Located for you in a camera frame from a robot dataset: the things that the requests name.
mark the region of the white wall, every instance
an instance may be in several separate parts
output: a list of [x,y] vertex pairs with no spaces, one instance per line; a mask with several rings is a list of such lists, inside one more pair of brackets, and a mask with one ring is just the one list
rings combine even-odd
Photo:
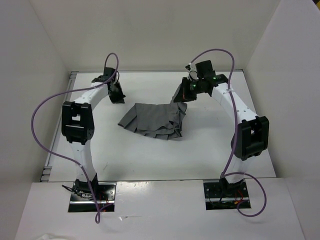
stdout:
[[[66,89],[68,72],[29,1],[0,1],[0,33],[0,238],[12,240],[47,156],[32,138],[31,115],[42,99]],[[37,116],[47,146],[61,103],[52,100]]]
[[[30,0],[66,66],[101,70],[116,52],[122,70],[182,70],[210,48],[243,69],[279,0]],[[217,69],[230,58],[212,54]]]
[[269,152],[307,240],[319,239],[320,11],[312,0],[281,0],[245,71]]

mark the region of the white table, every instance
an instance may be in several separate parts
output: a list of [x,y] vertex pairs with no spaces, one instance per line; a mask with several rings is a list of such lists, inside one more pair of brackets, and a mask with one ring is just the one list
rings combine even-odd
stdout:
[[[101,73],[78,73],[73,89],[85,88]],[[112,104],[103,99],[93,111],[95,132],[91,140],[93,165],[100,181],[152,181],[216,179],[227,162],[234,134],[234,123],[223,108],[208,94],[199,94],[189,102],[183,120],[182,137],[160,140],[132,133],[118,122],[135,103],[169,103],[185,72],[121,72],[120,84],[126,95],[125,104]],[[236,71],[232,85],[243,101],[254,110],[244,74]],[[72,93],[71,100],[82,92]],[[53,150],[73,157],[61,127]],[[74,163],[51,156],[50,182],[76,179]],[[249,167],[248,173],[275,177],[267,150]]]
[[[69,240],[303,240],[284,179],[261,179],[268,200],[253,218],[236,209],[206,210],[203,181],[118,182],[115,212],[68,213],[70,193],[59,182],[33,183],[15,240],[55,234]],[[252,179],[247,189],[253,214],[263,194]]]

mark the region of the folded cloth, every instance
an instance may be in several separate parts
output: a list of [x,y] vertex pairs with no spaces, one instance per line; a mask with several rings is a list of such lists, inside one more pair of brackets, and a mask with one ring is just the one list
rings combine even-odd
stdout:
[[184,102],[173,102],[178,90],[168,104],[134,104],[118,125],[131,132],[156,139],[181,137],[182,121],[188,105]]

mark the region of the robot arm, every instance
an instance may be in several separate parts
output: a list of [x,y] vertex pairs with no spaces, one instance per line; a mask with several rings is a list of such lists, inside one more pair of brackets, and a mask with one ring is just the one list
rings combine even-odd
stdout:
[[[74,159],[82,164],[93,186],[98,184],[91,156],[91,138],[95,132],[93,110],[106,96],[110,97],[112,103],[124,103],[125,95],[116,77],[101,85],[114,72],[115,69],[105,67],[103,75],[92,81],[92,89],[84,92],[75,101],[65,101],[62,105],[62,134],[72,148]],[[83,171],[79,167],[76,171],[74,188],[78,192],[87,192],[88,183]]]
[[[208,93],[224,108],[227,114],[234,120],[234,108],[228,89],[228,79],[225,75],[216,75],[211,61],[203,61],[195,65],[196,71],[189,71],[189,76],[182,79],[178,94],[174,102],[190,102],[197,99],[197,94]],[[192,77],[191,72],[196,72],[196,77]],[[255,156],[268,147],[269,121],[265,116],[258,116],[241,100],[236,92],[230,88],[237,109],[238,137],[234,156],[229,165],[229,172],[245,173],[249,163]],[[244,177],[231,175],[226,177],[229,184],[236,184]]]

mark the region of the gray cloth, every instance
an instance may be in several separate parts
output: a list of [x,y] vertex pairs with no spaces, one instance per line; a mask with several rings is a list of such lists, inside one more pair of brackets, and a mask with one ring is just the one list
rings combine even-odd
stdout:
[[158,105],[136,103],[118,125],[150,138],[169,140],[181,137],[182,121],[188,106],[184,102],[173,102],[179,88],[171,103]]

